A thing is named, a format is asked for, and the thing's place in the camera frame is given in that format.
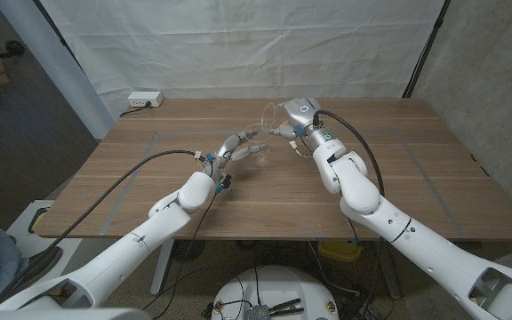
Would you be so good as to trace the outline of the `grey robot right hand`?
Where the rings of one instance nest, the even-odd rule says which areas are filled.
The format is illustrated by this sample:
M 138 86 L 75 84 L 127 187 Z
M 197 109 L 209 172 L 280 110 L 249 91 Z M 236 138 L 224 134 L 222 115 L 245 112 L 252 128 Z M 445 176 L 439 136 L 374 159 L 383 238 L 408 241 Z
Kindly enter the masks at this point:
M 324 131 L 320 119 L 314 120 L 316 112 L 321 109 L 314 98 L 294 98 L 277 105 L 287 118 L 287 124 L 281 124 L 277 128 L 270 129 L 273 135 L 278 135 L 288 140 L 298 137 L 310 138 L 315 131 Z

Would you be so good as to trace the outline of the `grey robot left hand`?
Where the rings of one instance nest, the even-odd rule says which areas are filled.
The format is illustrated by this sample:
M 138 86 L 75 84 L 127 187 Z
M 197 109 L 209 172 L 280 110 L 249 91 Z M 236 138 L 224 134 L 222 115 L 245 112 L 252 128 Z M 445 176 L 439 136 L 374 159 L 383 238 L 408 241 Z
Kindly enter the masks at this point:
M 267 150 L 268 144 L 258 144 L 237 149 L 260 132 L 261 129 L 246 129 L 229 136 L 214 153 L 207 155 L 207 160 L 204 162 L 204 173 L 215 180 L 222 173 L 228 162 L 241 161 L 248 157 L 248 155 Z

